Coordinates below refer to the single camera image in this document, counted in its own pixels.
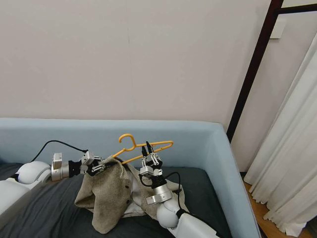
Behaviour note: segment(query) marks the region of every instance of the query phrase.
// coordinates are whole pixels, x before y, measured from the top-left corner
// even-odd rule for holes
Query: bed
[[[196,121],[0,119],[0,179],[29,162],[48,140],[57,139],[96,155],[108,156],[129,141],[117,142],[131,133],[137,143],[173,140],[174,146],[160,152],[164,173],[178,171],[182,177],[185,204],[224,237],[260,237],[254,214],[221,124]],[[58,144],[48,146],[38,160],[50,163],[54,152],[77,161],[80,152]],[[138,155],[125,153],[122,159]],[[77,208],[74,199],[82,176],[50,184],[33,194],[27,207],[1,230],[1,237],[173,237],[148,216],[122,218],[108,234],[91,225],[92,213]]]

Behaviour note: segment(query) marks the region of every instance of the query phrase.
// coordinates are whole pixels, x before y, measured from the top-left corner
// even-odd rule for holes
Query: wooden floor
[[[249,189],[251,185],[245,182],[244,182],[244,185],[248,191],[249,200],[251,202],[258,224],[262,228],[266,236],[268,238],[294,238],[291,236],[287,236],[285,233],[280,232],[280,230],[275,226],[273,222],[263,219],[263,216],[268,212],[267,207],[263,204],[256,203],[255,200],[252,199],[252,196],[249,193]],[[299,238],[313,238],[313,236],[306,229],[303,229]]]

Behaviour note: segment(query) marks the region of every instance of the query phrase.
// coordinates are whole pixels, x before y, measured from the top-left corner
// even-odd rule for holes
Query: black cable
[[[219,237],[219,238],[223,238],[224,236],[222,236],[221,234],[219,234],[219,232],[207,221],[205,221],[204,219],[190,213],[190,212],[187,212],[186,210],[184,210],[181,206],[180,206],[180,202],[179,202],[179,194],[180,194],[180,185],[181,185],[181,182],[180,182],[180,174],[179,172],[172,172],[170,173],[169,175],[167,175],[166,177],[164,177],[164,179],[167,179],[169,176],[171,175],[174,175],[174,174],[177,174],[178,175],[178,194],[177,194],[177,202],[178,202],[178,206],[180,208],[180,210],[183,212],[183,213],[187,213],[195,218],[197,218],[198,220],[206,223],[208,226],[210,226],[212,229],[214,229],[216,231],[216,235]]]
[[[148,184],[145,184],[145,183],[142,181],[142,178],[143,178],[143,176],[142,176],[142,175],[139,175],[139,177],[140,177],[141,184],[142,184],[143,186],[145,186],[145,187],[152,187],[152,185],[151,185],[151,184],[150,184],[150,185],[148,185]]]
[[[45,145],[41,148],[41,150],[38,152],[38,154],[37,154],[37,155],[33,158],[33,160],[31,160],[30,162],[35,161],[36,158],[37,158],[37,157],[41,154],[41,152],[44,150],[45,146],[47,146],[47,144],[49,144],[49,143],[51,143],[51,142],[58,142],[58,143],[60,143],[60,144],[66,145],[66,146],[68,146],[68,147],[70,147],[70,148],[73,148],[73,149],[75,149],[75,150],[81,151],[81,152],[83,152],[83,153],[86,153],[86,152],[88,151],[88,150],[81,150],[81,149],[79,149],[79,148],[77,148],[77,147],[75,147],[75,146],[72,146],[72,145],[70,145],[70,144],[67,144],[67,143],[62,142],[62,141],[59,141],[59,140],[50,140],[50,141],[48,141],[48,142],[45,143]]]

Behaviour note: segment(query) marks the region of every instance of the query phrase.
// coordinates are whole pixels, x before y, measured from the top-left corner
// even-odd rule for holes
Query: beige cloth
[[[75,199],[77,207],[86,208],[94,213],[92,225],[95,230],[102,234],[108,233],[123,216],[127,207],[134,202],[133,200],[136,204],[141,204],[141,208],[146,214],[157,220],[158,204],[147,204],[146,198],[153,196],[153,191],[150,187],[141,184],[139,171],[129,164],[124,167],[119,160],[112,156],[105,160],[105,163],[109,162],[116,162],[116,164],[93,177],[88,174],[84,176]],[[139,194],[131,193],[129,170],[137,181]],[[145,177],[143,177],[143,182],[151,184],[151,180]],[[172,191],[178,189],[178,184],[171,181],[167,181],[167,186]],[[182,208],[187,210],[184,201],[185,195],[181,190],[180,203]],[[140,216],[145,213],[130,212],[126,216]]]

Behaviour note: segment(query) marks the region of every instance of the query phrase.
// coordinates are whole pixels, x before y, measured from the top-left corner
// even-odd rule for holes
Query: dark gray bedsheet
[[[0,165],[0,180],[14,174],[21,164]],[[205,171],[195,168],[163,168],[167,175],[177,171],[185,192],[188,209],[230,238],[230,230],[217,195]],[[50,184],[34,194],[29,205],[0,230],[1,238],[172,238],[168,230],[149,216],[122,218],[108,234],[102,235],[91,225],[93,214],[77,208],[74,200],[83,176]],[[178,182],[175,176],[169,180]]]

